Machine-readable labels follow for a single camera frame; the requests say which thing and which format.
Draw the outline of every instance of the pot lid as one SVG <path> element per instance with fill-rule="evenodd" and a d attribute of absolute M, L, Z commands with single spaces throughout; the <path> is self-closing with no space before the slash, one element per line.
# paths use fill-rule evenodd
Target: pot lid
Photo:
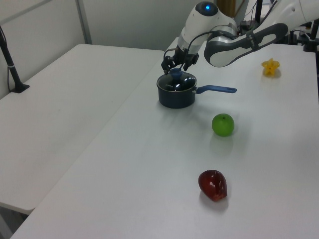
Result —
<path fill-rule="evenodd" d="M 157 85 L 165 91 L 186 91 L 196 85 L 196 77 L 174 68 L 167 75 L 159 77 Z"/>

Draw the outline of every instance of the saucepan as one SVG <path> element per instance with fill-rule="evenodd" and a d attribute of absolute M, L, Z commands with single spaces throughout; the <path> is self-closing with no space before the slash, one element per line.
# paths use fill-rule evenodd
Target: saucepan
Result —
<path fill-rule="evenodd" d="M 182 72 L 179 68 L 171 69 L 167 75 L 162 75 L 157 81 L 159 102 L 168 108 L 181 109 L 195 102 L 195 95 L 205 91 L 235 93 L 236 88 L 223 86 L 196 87 L 197 79 L 192 74 Z"/>

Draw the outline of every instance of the white tabletop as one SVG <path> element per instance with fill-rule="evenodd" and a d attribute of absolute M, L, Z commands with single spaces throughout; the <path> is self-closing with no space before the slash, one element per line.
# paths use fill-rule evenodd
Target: white tabletop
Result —
<path fill-rule="evenodd" d="M 0 206 L 29 214 L 163 52 L 78 45 L 0 101 Z"/>
<path fill-rule="evenodd" d="M 206 63 L 203 48 L 200 56 L 189 69 L 198 85 L 237 93 L 165 108 L 159 60 L 12 239 L 317 238 L 315 55 L 271 45 L 224 68 Z M 281 63 L 276 79 L 262 76 L 271 57 Z M 232 136 L 212 132 L 219 113 L 233 116 Z M 227 180 L 218 203 L 198 186 L 208 169 Z"/>

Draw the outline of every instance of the red apple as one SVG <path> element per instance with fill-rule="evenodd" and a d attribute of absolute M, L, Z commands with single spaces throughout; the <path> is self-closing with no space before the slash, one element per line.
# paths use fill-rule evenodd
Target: red apple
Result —
<path fill-rule="evenodd" d="M 227 196 L 226 179 L 217 170 L 207 170 L 198 178 L 198 184 L 203 193 L 214 202 Z"/>

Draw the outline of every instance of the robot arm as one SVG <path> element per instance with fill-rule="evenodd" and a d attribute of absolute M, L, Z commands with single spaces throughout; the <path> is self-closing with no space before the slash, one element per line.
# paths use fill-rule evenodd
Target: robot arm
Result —
<path fill-rule="evenodd" d="M 319 0 L 278 0 L 269 15 L 246 35 L 236 37 L 237 26 L 233 19 L 222 14 L 218 7 L 208 1 L 201 2 L 191 11 L 183 28 L 173 57 L 166 57 L 162 67 L 170 68 L 184 64 L 184 70 L 195 64 L 198 50 L 207 41 L 205 59 L 215 67 L 224 67 L 238 58 L 277 42 L 287 33 L 319 18 Z M 211 32 L 192 40 L 201 33 Z"/>

